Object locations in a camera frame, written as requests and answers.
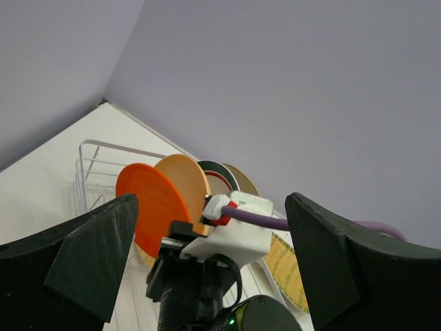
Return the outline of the orange plate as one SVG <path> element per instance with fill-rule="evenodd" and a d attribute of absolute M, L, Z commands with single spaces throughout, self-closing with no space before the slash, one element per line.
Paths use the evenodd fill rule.
<path fill-rule="evenodd" d="M 124 194 L 135 194 L 139 203 L 135 244 L 154 259 L 171 223 L 191 221 L 174 184 L 150 165 L 132 163 L 122 169 L 116 180 L 116 196 Z"/>

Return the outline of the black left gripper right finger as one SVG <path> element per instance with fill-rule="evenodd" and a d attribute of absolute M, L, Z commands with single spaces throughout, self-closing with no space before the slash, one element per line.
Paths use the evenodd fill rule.
<path fill-rule="evenodd" d="M 316 330 L 439 330 L 440 251 L 293 193 L 287 222 Z"/>

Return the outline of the large cream bird plate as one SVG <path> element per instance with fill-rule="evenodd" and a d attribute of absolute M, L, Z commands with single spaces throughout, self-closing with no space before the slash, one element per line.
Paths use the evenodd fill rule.
<path fill-rule="evenodd" d="M 240 188 L 240 191 L 246 192 L 255 196 L 259 195 L 259 192 L 256 188 L 256 186 L 252 183 L 252 181 L 238 168 L 224 163 L 224 166 L 229 169 L 229 171 L 234 175 L 236 181 L 238 182 L 238 186 Z"/>

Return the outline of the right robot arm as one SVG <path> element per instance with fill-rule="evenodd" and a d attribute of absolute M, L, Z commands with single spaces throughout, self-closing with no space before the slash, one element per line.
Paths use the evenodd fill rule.
<path fill-rule="evenodd" d="M 159 304 L 158 330 L 299 330 L 293 314 L 267 295 L 242 298 L 243 280 L 229 257 L 204 262 L 180 253 L 198 235 L 173 221 L 147 276 L 146 296 Z"/>

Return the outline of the white plate green red rim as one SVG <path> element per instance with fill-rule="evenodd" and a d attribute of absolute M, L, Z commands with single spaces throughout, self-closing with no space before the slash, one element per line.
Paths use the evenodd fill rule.
<path fill-rule="evenodd" d="M 217 161 L 202 160 L 197 164 L 207 177 L 212 194 L 227 194 L 240 190 L 240 186 L 233 173 Z"/>

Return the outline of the plain beige plate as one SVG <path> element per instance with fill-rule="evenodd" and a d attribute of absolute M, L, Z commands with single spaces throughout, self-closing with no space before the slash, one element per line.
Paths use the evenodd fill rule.
<path fill-rule="evenodd" d="M 207 236 L 210 227 L 200 222 L 205 206 L 205 197 L 211 189 L 203 169 L 199 164 L 184 154 L 172 154 L 161 159 L 155 166 L 164 174 L 181 194 L 194 231 Z"/>

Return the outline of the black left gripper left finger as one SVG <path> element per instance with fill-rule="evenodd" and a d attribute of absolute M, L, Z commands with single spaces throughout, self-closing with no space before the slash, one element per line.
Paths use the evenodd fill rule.
<path fill-rule="evenodd" d="M 2 330 L 102 330 L 110 322 L 139 213 L 124 194 L 1 245 Z"/>

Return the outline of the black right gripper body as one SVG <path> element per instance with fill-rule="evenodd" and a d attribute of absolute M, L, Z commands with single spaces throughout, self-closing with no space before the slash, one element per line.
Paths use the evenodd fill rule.
<path fill-rule="evenodd" d="M 180 258 L 199 235 L 191 223 L 173 221 L 147 276 L 146 297 L 159 304 L 158 330 L 238 330 L 234 310 L 241 300 L 241 275 L 222 254 L 203 262 Z"/>

